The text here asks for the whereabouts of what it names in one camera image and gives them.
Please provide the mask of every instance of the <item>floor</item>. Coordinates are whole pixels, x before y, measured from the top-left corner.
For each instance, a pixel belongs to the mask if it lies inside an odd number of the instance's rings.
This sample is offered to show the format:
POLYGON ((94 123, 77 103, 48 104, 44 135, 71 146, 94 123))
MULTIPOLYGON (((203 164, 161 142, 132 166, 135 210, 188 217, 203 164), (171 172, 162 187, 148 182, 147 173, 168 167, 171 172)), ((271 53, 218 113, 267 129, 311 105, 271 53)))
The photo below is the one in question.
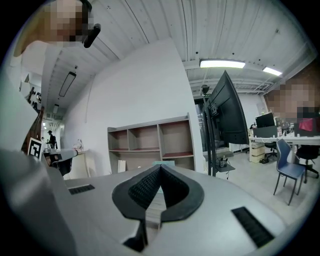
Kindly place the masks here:
MULTIPOLYGON (((307 183, 302 182, 299 195, 294 194, 291 204, 288 205, 295 182, 293 179, 287 178, 285 187, 283 187, 285 177, 281 176, 276 193, 273 195, 278 179, 276 157, 272 157, 270 162, 266 164, 253 163, 249 162, 248 153, 239 152, 230 157, 229 162, 235 170, 229 173, 218 172, 216 177, 224 180, 228 178, 229 182, 239 186, 270 209, 273 209, 287 225, 305 216, 311 201, 320 190, 320 178, 316 179, 316 174, 308 171, 307 183)), ((315 159, 314 162, 313 168, 319 172, 320 157, 315 159)), ((165 209, 164 196, 158 192, 146 211, 149 242, 157 235, 160 214, 165 209)))

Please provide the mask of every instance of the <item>white wall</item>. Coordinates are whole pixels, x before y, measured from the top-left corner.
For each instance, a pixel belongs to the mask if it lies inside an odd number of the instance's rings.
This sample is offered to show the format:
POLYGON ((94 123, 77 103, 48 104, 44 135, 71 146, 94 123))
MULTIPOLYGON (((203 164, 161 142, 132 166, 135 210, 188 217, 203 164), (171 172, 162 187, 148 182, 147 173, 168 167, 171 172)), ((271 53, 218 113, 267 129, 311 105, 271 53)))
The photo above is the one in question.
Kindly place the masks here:
POLYGON ((190 114, 195 168, 203 171, 199 123, 186 71, 169 38, 148 44, 106 67, 68 108, 63 145, 82 139, 97 175, 111 173, 107 128, 190 114))
MULTIPOLYGON (((259 95, 243 95, 239 94, 239 99, 242 104, 246 127, 250 128, 251 125, 256 121, 256 117, 260 116, 261 113, 259 111, 259 106, 264 106, 265 102, 263 101, 263 96, 259 95)), ((229 148, 232 151, 240 150, 241 147, 247 148, 247 145, 239 145, 239 144, 229 144, 229 148)))

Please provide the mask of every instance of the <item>black grille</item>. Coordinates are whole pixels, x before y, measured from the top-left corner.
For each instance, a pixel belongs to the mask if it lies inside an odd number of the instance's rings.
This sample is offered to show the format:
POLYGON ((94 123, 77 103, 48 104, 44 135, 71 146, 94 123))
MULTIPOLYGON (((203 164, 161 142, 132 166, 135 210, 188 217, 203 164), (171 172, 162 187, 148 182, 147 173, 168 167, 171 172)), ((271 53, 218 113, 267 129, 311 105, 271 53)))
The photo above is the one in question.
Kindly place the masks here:
POLYGON ((75 195, 75 194, 79 194, 79 193, 86 192, 89 190, 93 190, 94 188, 95 188, 94 186, 89 184, 89 185, 69 188, 69 191, 70 191, 71 195, 75 195))
POLYGON ((270 234, 264 226, 262 226, 262 224, 251 214, 251 212, 247 210, 247 208, 240 207, 231 211, 258 248, 274 239, 274 236, 270 234))

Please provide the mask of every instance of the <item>computer monitor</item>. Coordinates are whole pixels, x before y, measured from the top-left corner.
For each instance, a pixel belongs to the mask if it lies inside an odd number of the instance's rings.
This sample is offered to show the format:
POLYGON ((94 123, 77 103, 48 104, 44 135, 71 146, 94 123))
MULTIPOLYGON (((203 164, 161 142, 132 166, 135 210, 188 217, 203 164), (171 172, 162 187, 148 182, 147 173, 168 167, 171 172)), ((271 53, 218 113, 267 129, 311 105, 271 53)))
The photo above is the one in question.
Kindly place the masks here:
POLYGON ((275 125, 274 114, 268 113, 255 118, 257 128, 269 127, 275 125))
POLYGON ((207 99, 203 113, 205 115, 205 128, 208 134, 208 174, 216 175, 216 140, 233 144, 249 144, 249 136, 245 114, 236 92, 236 89, 227 73, 222 77, 207 99))

